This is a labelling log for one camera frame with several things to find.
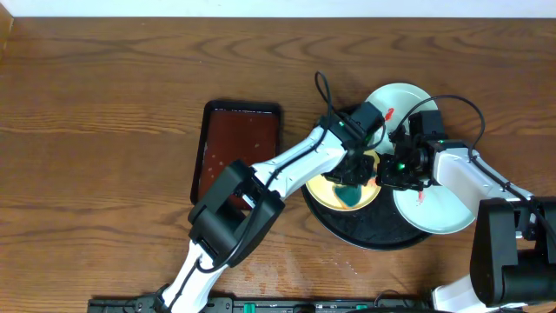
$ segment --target white background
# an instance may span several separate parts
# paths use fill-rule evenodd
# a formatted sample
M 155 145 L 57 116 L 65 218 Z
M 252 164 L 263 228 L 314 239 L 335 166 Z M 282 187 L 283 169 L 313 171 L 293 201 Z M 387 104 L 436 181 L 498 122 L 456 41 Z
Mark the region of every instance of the white background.
M 0 0 L 14 17 L 556 17 L 556 0 Z

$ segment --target wooden tabletop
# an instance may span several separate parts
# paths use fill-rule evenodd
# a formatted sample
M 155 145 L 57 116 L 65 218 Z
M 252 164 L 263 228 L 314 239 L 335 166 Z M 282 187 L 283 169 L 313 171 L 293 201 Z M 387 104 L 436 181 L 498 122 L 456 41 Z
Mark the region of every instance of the wooden tabletop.
M 556 190 L 556 21 L 484 19 L 18 18 L 0 64 L 0 310 L 84 312 L 175 278 L 188 249 L 189 189 L 211 99 L 284 110 L 286 149 L 325 105 L 413 83 L 476 102 L 478 150 L 536 195 Z M 440 102 L 447 132 L 480 121 Z M 468 272 L 473 230 L 410 249 L 358 249 L 301 192 L 214 290 L 243 297 L 418 294 Z

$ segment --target teal object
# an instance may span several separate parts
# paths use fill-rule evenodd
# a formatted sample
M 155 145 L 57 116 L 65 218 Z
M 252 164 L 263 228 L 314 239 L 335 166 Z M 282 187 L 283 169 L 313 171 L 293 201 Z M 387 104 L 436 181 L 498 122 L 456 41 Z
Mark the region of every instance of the teal object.
M 353 208 L 361 200 L 361 186 L 334 186 L 332 188 L 334 195 L 345 204 L 348 208 Z
M 245 303 L 245 304 L 243 304 L 243 312 L 244 313 L 255 313 L 255 304 L 254 303 Z

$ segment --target black tray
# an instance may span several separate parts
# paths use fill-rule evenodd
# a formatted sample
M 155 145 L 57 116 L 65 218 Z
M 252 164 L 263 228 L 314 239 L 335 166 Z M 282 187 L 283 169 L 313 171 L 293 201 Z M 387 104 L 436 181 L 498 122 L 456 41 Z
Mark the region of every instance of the black tray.
M 236 111 L 255 111 L 267 112 L 278 116 L 279 130 L 276 138 L 276 152 L 280 153 L 281 144 L 281 129 L 282 125 L 282 111 L 278 103 L 259 103 L 249 101 L 237 101 L 228 99 L 217 99 L 209 101 L 205 105 L 202 114 L 201 135 L 199 136 L 199 148 L 197 149 L 197 160 L 195 162 L 195 172 L 193 174 L 193 183 L 191 184 L 191 194 L 189 199 L 192 204 L 197 204 L 199 201 L 199 179 L 202 173 L 202 163 L 204 157 L 205 143 L 207 141 L 207 133 L 209 131 L 210 115 L 214 110 L 236 110 Z
M 371 250 L 399 250 L 422 242 L 430 233 L 416 229 L 400 215 L 391 189 L 382 187 L 367 206 L 341 212 L 331 210 L 301 187 L 303 197 L 313 215 L 340 239 Z

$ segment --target robotic arm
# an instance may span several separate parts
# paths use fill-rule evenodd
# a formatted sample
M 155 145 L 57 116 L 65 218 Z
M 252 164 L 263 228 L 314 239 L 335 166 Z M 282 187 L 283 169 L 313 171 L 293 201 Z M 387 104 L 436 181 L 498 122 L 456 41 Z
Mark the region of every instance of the robotic arm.
M 382 114 L 371 103 L 364 103 L 351 110 L 351 114 L 323 117 L 305 140 L 272 160 L 251 168 L 241 161 L 230 164 L 189 214 L 193 224 L 189 233 L 189 254 L 176 280 L 163 291 L 162 308 L 174 313 L 202 310 L 220 274 L 227 267 L 236 266 L 256 248 L 281 214 L 283 200 L 312 177 L 322 174 L 336 183 L 366 184 L 374 176 L 373 159 L 363 152 L 372 146 L 373 134 L 383 125 Z M 533 195 L 510 183 L 507 186 L 512 186 L 521 196 L 500 187 L 492 175 L 498 180 L 507 180 L 484 163 L 475 150 L 471 162 L 468 147 L 462 141 L 447 139 L 439 111 L 413 114 L 409 125 L 409 135 L 402 130 L 390 136 L 395 143 L 395 153 L 382 156 L 377 184 L 397 190 L 422 190 L 433 183 L 441 184 L 478 217 L 468 281 L 473 283 L 473 289 L 479 290 L 477 296 L 483 303 L 496 305 L 516 300 L 554 299 L 556 289 L 552 281 L 555 276 L 548 279 L 546 275 L 544 278 L 538 276 L 542 285 L 529 290 L 526 296 L 521 292 L 508 292 L 514 286 L 512 283 L 530 276 L 534 270 L 531 264 L 542 263 L 546 254 L 550 260 L 544 262 L 544 273 L 556 273 L 553 268 L 556 251 L 552 245 L 546 245 L 546 234 L 539 231 L 535 216 L 526 209 L 529 203 L 523 202 L 523 199 L 533 201 Z M 492 175 L 487 175 L 477 163 Z M 277 170 L 280 171 L 277 176 L 273 175 Z M 241 196 L 255 210 L 245 216 L 228 201 L 229 195 Z M 540 203 L 544 204 L 547 219 L 556 214 L 552 210 L 556 208 L 555 201 L 543 199 Z M 500 236 L 493 233 L 498 230 Z M 540 237 L 535 257 L 518 256 L 516 234 L 530 240 L 537 235 Z M 500 260 L 500 253 L 508 257 Z M 514 270 L 510 270 L 512 276 L 508 278 L 505 269 L 510 265 Z M 213 266 L 216 266 L 214 271 L 207 270 Z

